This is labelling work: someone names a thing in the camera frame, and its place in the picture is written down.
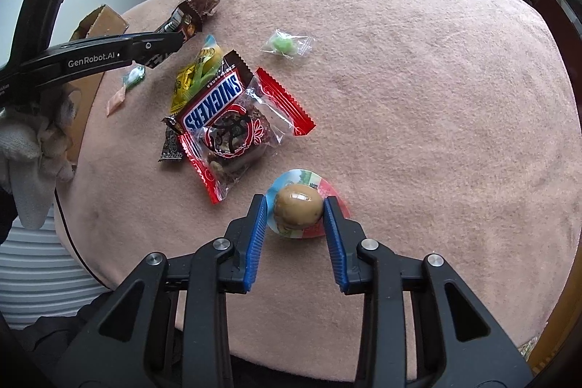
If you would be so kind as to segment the white gloved left hand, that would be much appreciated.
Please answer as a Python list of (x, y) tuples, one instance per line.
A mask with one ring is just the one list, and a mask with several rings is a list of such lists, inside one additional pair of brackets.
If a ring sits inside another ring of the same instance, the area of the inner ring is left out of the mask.
[(43, 225), (59, 181), (73, 177), (67, 153), (79, 89), (46, 89), (32, 103), (1, 109), (1, 239), (13, 221)]

